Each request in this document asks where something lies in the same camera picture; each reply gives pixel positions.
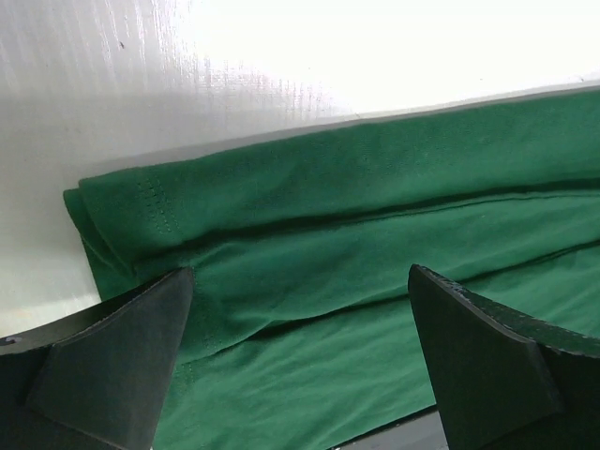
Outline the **dark green t-shirt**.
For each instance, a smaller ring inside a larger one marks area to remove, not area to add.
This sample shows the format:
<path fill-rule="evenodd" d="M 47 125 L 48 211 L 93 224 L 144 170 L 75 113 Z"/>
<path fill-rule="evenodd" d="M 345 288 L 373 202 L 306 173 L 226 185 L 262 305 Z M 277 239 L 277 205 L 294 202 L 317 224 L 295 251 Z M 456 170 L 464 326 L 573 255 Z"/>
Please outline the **dark green t-shirt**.
<path fill-rule="evenodd" d="M 328 129 L 83 179 L 99 295 L 194 294 L 157 449 L 328 449 L 434 401 L 422 264 L 599 334 L 599 94 Z"/>

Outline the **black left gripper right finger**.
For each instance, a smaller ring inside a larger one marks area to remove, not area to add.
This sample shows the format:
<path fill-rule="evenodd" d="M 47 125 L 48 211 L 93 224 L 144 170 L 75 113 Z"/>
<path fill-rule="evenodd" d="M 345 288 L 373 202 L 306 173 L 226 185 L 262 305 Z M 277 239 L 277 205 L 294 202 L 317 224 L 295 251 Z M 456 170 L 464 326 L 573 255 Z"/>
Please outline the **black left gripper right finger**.
<path fill-rule="evenodd" d="M 596 449 L 599 340 L 413 265 L 412 314 L 452 449 Z"/>

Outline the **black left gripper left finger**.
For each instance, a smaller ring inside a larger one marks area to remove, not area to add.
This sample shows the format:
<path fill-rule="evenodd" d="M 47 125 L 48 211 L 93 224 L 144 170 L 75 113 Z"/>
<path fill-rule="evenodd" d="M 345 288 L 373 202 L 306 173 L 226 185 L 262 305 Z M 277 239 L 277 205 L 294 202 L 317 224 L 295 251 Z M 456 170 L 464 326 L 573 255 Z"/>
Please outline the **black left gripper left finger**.
<path fill-rule="evenodd" d="M 151 448 L 193 285 L 179 269 L 2 337 L 2 448 Z"/>

